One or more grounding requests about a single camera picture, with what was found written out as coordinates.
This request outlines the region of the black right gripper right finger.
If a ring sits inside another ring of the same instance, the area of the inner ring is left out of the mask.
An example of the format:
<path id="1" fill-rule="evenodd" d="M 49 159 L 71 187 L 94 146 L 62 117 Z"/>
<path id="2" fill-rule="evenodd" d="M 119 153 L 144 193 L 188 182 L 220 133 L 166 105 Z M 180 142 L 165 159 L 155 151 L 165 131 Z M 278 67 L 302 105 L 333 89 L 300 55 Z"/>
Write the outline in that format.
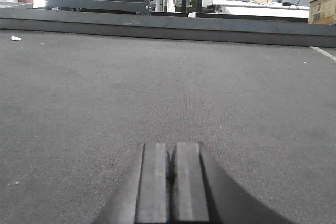
<path id="1" fill-rule="evenodd" d="M 178 142 L 171 164 L 173 223 L 290 223 L 219 166 L 204 144 Z"/>

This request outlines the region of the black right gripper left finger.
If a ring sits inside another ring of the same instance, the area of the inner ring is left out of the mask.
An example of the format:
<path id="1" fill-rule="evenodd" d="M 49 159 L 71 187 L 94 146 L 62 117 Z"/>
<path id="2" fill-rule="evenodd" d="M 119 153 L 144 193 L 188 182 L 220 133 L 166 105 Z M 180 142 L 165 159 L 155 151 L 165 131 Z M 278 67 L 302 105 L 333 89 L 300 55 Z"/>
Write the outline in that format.
<path id="1" fill-rule="evenodd" d="M 94 223 L 168 223 L 168 157 L 164 143 L 140 144 Z"/>

